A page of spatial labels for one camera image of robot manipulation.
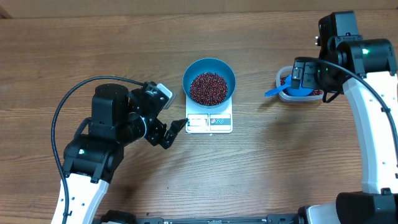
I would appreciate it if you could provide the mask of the blue plastic measuring scoop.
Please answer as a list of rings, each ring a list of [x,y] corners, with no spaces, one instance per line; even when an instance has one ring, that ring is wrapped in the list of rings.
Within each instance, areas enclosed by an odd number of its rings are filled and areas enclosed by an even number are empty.
[[[282,91],[286,91],[289,96],[308,96],[312,93],[313,89],[300,87],[299,89],[294,89],[291,87],[292,76],[289,75],[285,78],[285,83],[280,87],[271,89],[265,92],[264,96],[274,96]]]

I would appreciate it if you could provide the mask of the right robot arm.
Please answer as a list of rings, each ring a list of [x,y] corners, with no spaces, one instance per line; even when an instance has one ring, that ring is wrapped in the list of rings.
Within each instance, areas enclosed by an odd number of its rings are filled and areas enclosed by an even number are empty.
[[[328,103],[344,95],[352,109],[362,160],[362,189],[324,205],[303,207],[305,223],[397,222],[397,60],[387,39],[366,40],[352,11],[318,23],[317,58],[297,57],[292,88],[323,91]]]

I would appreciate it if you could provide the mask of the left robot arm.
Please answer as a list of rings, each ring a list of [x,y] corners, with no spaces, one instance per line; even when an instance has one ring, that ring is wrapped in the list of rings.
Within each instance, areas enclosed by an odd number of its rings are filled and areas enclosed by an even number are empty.
[[[91,116],[85,118],[57,161],[60,193],[52,223],[92,223],[124,148],[139,139],[168,149],[187,119],[166,125],[158,120],[174,94],[162,84],[145,82],[128,90],[119,84],[96,87]]]

